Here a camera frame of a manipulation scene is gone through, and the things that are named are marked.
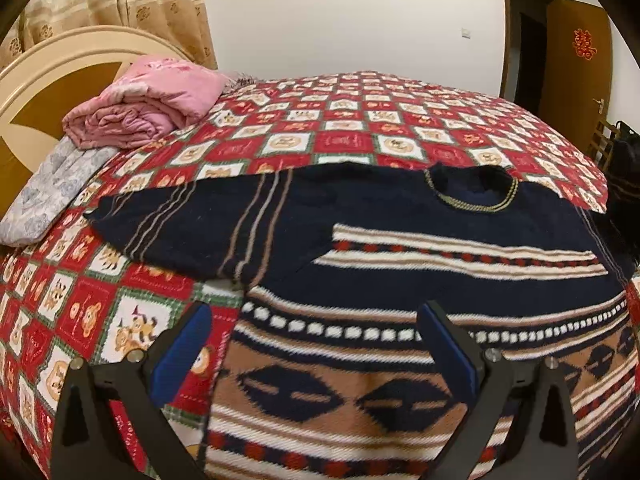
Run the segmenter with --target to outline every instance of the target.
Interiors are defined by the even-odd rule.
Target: patterned blanket
[[[401,168],[500,164],[575,205],[602,210],[606,202],[606,181],[590,160],[502,99],[377,72],[244,86],[197,126],[116,155],[46,239],[9,254],[0,267],[0,399],[46,474],[72,357],[112,362],[148,348],[194,300],[214,306],[214,329],[163,411],[194,455],[215,440],[204,429],[210,387],[239,306],[224,283],[130,262],[97,239],[82,213],[106,194],[344,160]],[[122,407],[113,409],[134,462],[151,474]]]

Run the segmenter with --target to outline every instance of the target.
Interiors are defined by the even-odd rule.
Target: cream headboard
[[[144,54],[189,59],[143,30],[97,25],[49,38],[0,73],[0,219],[62,138],[62,117]]]

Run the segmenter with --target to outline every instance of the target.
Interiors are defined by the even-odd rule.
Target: wooden door
[[[539,117],[583,153],[611,90],[611,30],[600,7],[555,0],[546,10],[546,67]]]

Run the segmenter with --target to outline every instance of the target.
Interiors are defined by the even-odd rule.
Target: pink blanket
[[[189,61],[143,56],[98,97],[71,110],[62,127],[81,150],[138,148],[197,123],[228,81]]]

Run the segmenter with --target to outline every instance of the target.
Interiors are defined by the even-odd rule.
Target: knitted sweater
[[[464,412],[415,331],[426,300],[508,358],[560,359],[582,469],[631,416],[634,259],[609,218],[501,168],[310,166],[104,197],[88,219],[133,260],[244,286],[212,405],[220,478],[414,478]]]

